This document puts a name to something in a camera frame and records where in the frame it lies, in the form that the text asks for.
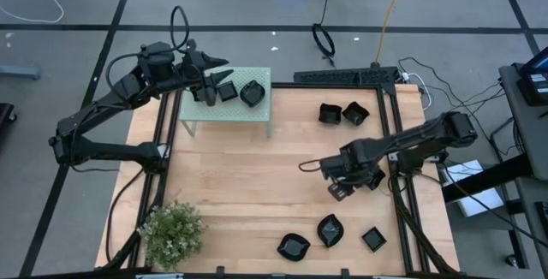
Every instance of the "metal stand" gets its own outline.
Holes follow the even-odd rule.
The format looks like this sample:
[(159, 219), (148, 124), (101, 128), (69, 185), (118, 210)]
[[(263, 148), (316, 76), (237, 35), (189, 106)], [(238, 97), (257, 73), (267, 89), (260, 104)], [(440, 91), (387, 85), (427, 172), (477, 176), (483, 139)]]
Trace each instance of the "metal stand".
[(0, 76), (40, 79), (42, 71), (38, 68), (28, 68), (21, 66), (0, 65)]

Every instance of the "white cable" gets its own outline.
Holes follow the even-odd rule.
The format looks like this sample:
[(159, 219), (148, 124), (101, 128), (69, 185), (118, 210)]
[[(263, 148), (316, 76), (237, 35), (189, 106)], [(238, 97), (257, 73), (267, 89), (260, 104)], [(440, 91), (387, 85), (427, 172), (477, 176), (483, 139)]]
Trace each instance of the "white cable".
[(2, 10), (4, 13), (6, 13), (6, 15), (8, 16), (11, 16), (11, 17), (14, 17), (16, 19), (19, 19), (19, 20), (22, 20), (22, 21), (27, 21), (27, 22), (44, 22), (44, 23), (57, 23), (59, 22), (63, 16), (65, 16), (65, 11), (63, 10), (63, 7), (61, 6), (61, 4), (59, 4), (59, 2), (57, 0), (53, 0), (53, 2), (55, 2), (55, 4), (57, 5), (57, 7), (61, 10), (61, 15), (59, 16), (59, 18), (55, 19), (54, 21), (44, 21), (44, 20), (40, 20), (40, 19), (28, 19), (28, 18), (23, 18), (23, 17), (20, 17), (18, 15), (13, 15), (11, 14), (10, 12), (8, 12), (6, 9), (4, 9), (2, 6), (0, 6), (0, 10)]
[(422, 109), (426, 110), (426, 109), (430, 108), (430, 106), (432, 105), (432, 96), (430, 96), (430, 92), (428, 92), (428, 87), (426, 87), (426, 83), (422, 80), (422, 78), (420, 78), (420, 76), (418, 74), (415, 74), (415, 73), (402, 73), (402, 76), (403, 76), (403, 79), (406, 82), (409, 82), (409, 76), (415, 76), (420, 80), (420, 83), (422, 83), (422, 87), (424, 88), (424, 90), (426, 92), (426, 96), (428, 97), (428, 104), (426, 105), (426, 107), (424, 107)]

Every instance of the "table leg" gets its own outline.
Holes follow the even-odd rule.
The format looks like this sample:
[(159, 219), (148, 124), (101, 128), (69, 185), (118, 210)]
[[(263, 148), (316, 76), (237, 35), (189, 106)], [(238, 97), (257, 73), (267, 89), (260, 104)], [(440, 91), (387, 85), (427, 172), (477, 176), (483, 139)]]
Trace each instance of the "table leg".
[(185, 127), (185, 129), (187, 129), (187, 132), (188, 134), (190, 134), (192, 137), (194, 137), (196, 135), (196, 123), (197, 122), (192, 122), (192, 129), (188, 126), (188, 124), (181, 120), (182, 122), (182, 125)]

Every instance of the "desk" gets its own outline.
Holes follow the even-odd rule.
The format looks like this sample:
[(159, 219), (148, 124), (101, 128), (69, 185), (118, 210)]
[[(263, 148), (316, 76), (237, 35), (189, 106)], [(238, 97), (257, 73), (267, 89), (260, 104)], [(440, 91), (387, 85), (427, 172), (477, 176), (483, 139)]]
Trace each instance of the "desk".
[[(504, 161), (490, 169), (458, 181), (468, 193), (474, 194), (515, 181), (520, 198), (506, 201), (506, 211), (510, 215), (525, 213), (531, 233), (538, 239), (548, 242), (548, 238), (539, 221), (534, 203), (548, 202), (548, 160), (546, 160), (546, 146), (548, 145), (548, 117), (539, 119), (539, 116), (548, 110), (548, 106), (531, 107), (525, 102), (516, 82), (520, 79), (513, 66), (504, 66), (499, 70), (501, 81), (509, 106), (518, 127), (525, 153)], [(446, 202), (464, 197), (455, 186), (444, 188)], [(523, 252), (521, 235), (510, 230), (510, 239), (514, 249), (518, 266), (528, 268), (527, 257)], [(545, 277), (548, 278), (548, 249), (535, 243), (540, 264)]]
[[(417, 87), (398, 85), (396, 89), (403, 127), (423, 123)], [(346, 107), (352, 101), (371, 113), (361, 126), (343, 121), (333, 127), (318, 122), (321, 103)], [(393, 133), (387, 95), (385, 102)], [(152, 140), (158, 106), (158, 101), (152, 101), (134, 112), (129, 144)], [(181, 265), (180, 271), (212, 273), (223, 265), (227, 273), (338, 275), (341, 268), (348, 268), (352, 275), (404, 274), (394, 202), (386, 178), (375, 191), (361, 189), (336, 202), (327, 192), (330, 183), (320, 172), (304, 174), (297, 169), (299, 162), (336, 154), (351, 140), (382, 137), (376, 92), (275, 88), (270, 139), (264, 135), (264, 123), (200, 123), (199, 127), (192, 138), (178, 122), (164, 196), (164, 204), (174, 199), (196, 204), (203, 221), (209, 224), (202, 253)], [(388, 172), (385, 160), (381, 167)], [(136, 163), (122, 163), (115, 195), (139, 169)], [(423, 172), (438, 175), (433, 164), (425, 164)], [(134, 230), (142, 181), (131, 186), (116, 206), (113, 252)], [(439, 185), (416, 177), (414, 186), (423, 231), (448, 264), (459, 269)], [(316, 235), (316, 227), (331, 213), (342, 222), (345, 233), (327, 250)], [(373, 226), (387, 239), (375, 253), (360, 239)], [(276, 252), (282, 237), (291, 232), (303, 235), (312, 244), (298, 263)], [(408, 235), (414, 269), (419, 270), (414, 237), (410, 231)], [(105, 262), (103, 239), (96, 265)], [(139, 263), (143, 263), (142, 254)]]

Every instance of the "black cup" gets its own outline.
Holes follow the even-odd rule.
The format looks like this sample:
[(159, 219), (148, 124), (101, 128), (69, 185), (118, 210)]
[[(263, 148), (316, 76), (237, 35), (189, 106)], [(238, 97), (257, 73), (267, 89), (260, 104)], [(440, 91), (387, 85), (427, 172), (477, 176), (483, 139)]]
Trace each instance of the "black cup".
[(334, 104), (322, 104), (319, 106), (319, 121), (338, 125), (341, 122), (341, 110), (343, 108)]
[(366, 108), (360, 106), (356, 102), (352, 102), (348, 107), (342, 112), (342, 115), (352, 122), (355, 126), (360, 126), (366, 120), (366, 117), (369, 116), (369, 111)]

